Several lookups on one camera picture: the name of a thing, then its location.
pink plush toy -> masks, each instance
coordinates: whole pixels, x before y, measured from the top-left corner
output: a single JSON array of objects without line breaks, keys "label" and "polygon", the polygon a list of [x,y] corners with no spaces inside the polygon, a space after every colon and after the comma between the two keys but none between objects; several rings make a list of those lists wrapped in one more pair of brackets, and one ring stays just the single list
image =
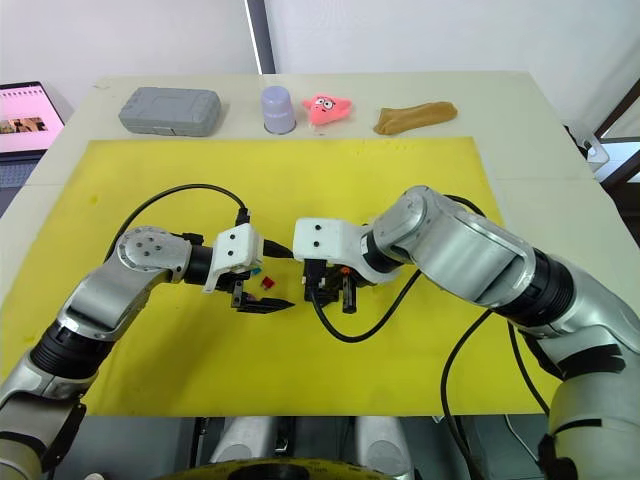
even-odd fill
[{"label": "pink plush toy", "polygon": [[322,93],[314,95],[311,100],[303,100],[302,105],[309,110],[311,125],[335,122],[351,113],[351,100]]}]

white table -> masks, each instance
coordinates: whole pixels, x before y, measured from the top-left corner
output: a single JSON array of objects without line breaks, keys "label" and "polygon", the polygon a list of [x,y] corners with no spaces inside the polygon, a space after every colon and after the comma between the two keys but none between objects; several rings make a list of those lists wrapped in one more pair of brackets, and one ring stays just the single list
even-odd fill
[{"label": "white table", "polygon": [[[297,108],[298,126],[286,138],[376,137],[372,127],[380,107],[453,102],[459,110],[455,120],[401,135],[473,137],[507,227],[541,250],[586,268],[640,312],[640,251],[549,103],[532,78],[520,72],[102,79],[0,219],[0,301],[87,143],[149,138],[129,133],[117,117],[137,87],[215,90],[223,118],[211,138],[273,139],[262,125],[259,96],[276,84],[289,89]],[[351,98],[351,117],[311,129],[300,101],[318,92]],[[389,168],[394,168],[391,159]],[[34,298],[41,288],[47,286],[34,285]]]}]

silver robot arm segment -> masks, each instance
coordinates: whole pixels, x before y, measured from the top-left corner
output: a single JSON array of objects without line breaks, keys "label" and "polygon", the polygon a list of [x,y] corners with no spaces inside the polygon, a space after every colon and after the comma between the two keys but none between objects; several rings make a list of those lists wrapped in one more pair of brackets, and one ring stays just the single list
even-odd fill
[{"label": "silver robot arm segment", "polygon": [[[360,237],[341,255],[323,255],[345,243],[326,236],[325,225],[349,230],[339,223],[346,222],[298,220],[295,258],[338,262],[370,283],[415,264],[439,287],[506,317],[542,368],[563,380],[540,446],[548,478],[640,477],[640,320],[620,298],[584,270],[424,186],[357,227]],[[363,262],[367,268],[359,269]]]},{"label": "silver robot arm segment", "polygon": [[[61,461],[84,417],[80,399],[153,287],[184,281],[209,293],[220,288],[225,274],[248,275],[262,263],[263,239],[248,223],[220,233],[213,247],[184,237],[156,227],[122,235],[14,367],[0,386],[0,478],[33,480]],[[232,306],[242,294],[238,278],[244,277],[225,280],[229,293],[235,289]]]}]

gray plastic case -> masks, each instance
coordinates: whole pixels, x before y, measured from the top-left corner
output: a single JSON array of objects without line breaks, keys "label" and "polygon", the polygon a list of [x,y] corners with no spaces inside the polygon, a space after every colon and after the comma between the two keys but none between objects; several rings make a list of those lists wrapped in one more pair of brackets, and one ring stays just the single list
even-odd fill
[{"label": "gray plastic case", "polygon": [[140,87],[118,117],[133,133],[204,137],[219,113],[220,98],[211,90]]}]

beige cloth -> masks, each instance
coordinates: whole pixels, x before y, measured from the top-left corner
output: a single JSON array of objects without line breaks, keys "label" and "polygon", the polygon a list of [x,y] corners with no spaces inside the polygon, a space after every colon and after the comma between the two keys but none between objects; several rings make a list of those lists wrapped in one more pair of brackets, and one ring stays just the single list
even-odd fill
[{"label": "beige cloth", "polygon": [[394,135],[456,118],[458,111],[451,102],[424,103],[409,108],[381,108],[378,124],[373,131],[380,135]]}]

